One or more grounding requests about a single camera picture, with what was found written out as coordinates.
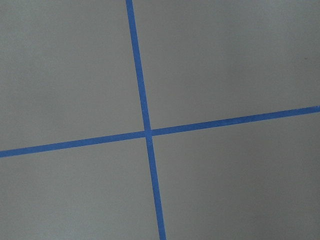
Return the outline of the blue tape grid lines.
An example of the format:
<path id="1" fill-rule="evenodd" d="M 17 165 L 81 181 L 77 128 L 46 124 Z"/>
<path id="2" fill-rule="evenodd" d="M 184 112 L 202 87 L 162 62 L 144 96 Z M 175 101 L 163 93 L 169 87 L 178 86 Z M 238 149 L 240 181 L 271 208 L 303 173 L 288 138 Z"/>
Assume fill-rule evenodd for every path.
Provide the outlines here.
<path id="1" fill-rule="evenodd" d="M 245 123 L 251 123 L 251 122 L 260 122 L 260 121 L 266 121 L 266 120 L 272 120 L 272 119 L 281 119 L 281 118 L 295 117 L 300 115 L 315 114 L 315 113 L 319 113 L 320 107 L 316 105 L 316 106 L 310 106 L 310 107 L 304 107 L 304 108 L 289 109 L 289 110 L 282 110 L 282 111 L 276 111 L 276 112 L 270 112 L 270 113 L 254 114 L 254 115 L 248 115 L 248 116 L 241 116 L 241 117 L 234 117 L 234 118 L 227 118 L 227 119 L 205 121 L 205 122 L 199 122 L 199 123 L 153 129 L 151 126 L 150 113 L 148 109 L 147 91 L 146 91 L 146 85 L 144 82 L 143 66 L 142 66 L 142 60 L 141 60 L 141 54 L 140 54 L 134 4 L 131 0 L 127 0 L 125 2 L 125 5 L 126 5 L 127 18 L 128 18 L 134 67 L 135 67 L 135 73 L 136 73 L 136 79 L 137 79 L 137 87 L 138 87 L 141 115 L 142 115 L 142 121 L 143 121 L 143 130 L 136 131 L 136 132 L 115 134 L 115 135 L 99 136 L 99 137 L 93 137 L 93 138 L 85 138 L 85 139 L 79 139 L 79 140 L 2 150 L 0 152 L 0 156 L 2 158 L 7 158 L 7 157 L 13 157 L 13 156 L 22 156 L 22 155 L 28 155 L 28 154 L 41 153 L 41 152 L 50 152 L 50 151 L 57 151 L 57 150 L 64 150 L 64 149 L 71 149 L 71 148 L 79 148 L 84 146 L 93 146 L 93 145 L 107 144 L 107 143 L 120 142 L 120 141 L 126 141 L 126 140 L 134 140 L 134 139 L 140 139 L 140 138 L 145 139 L 158 235 L 159 235 L 159 239 L 165 240 L 167 236 L 166 236 L 165 220 L 163 215 L 163 206 L 161 201 L 161 192 L 159 187 L 159 178 L 158 178 L 157 164 L 156 164 L 156 157 L 155 157 L 155 150 L 154 150 L 154 143 L 153 143 L 154 136 L 162 136 L 162 135 L 169 135 L 169 134 L 175 134 L 175 133 L 239 125 L 239 124 L 245 124 Z"/>

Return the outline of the brown paper table cover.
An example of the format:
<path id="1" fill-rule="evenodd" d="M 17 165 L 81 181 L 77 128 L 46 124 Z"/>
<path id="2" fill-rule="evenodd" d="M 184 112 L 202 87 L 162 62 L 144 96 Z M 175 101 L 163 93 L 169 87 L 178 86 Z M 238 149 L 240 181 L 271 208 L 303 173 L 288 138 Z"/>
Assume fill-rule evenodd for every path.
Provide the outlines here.
<path id="1" fill-rule="evenodd" d="M 0 152 L 144 129 L 127 0 L 0 3 Z M 317 0 L 131 0 L 153 129 L 320 107 Z M 320 112 L 153 137 L 165 240 L 317 240 Z M 0 157 L 3 240 L 160 240 L 144 138 Z"/>

